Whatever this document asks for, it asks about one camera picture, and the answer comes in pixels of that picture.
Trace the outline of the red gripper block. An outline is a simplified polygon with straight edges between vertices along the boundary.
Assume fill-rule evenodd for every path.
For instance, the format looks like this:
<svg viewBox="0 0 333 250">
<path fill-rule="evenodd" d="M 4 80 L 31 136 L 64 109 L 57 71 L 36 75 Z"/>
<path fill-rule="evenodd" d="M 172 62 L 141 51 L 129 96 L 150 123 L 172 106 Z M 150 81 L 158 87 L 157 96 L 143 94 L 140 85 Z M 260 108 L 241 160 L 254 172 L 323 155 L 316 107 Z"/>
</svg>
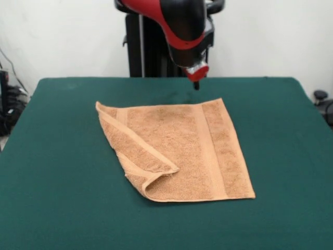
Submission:
<svg viewBox="0 0 333 250">
<path fill-rule="evenodd" d="M 208 65 L 196 65 L 186 69 L 186 75 L 190 81 L 194 82 L 195 90 L 198 91 L 200 89 L 199 81 L 207 75 L 208 71 Z"/>
</svg>

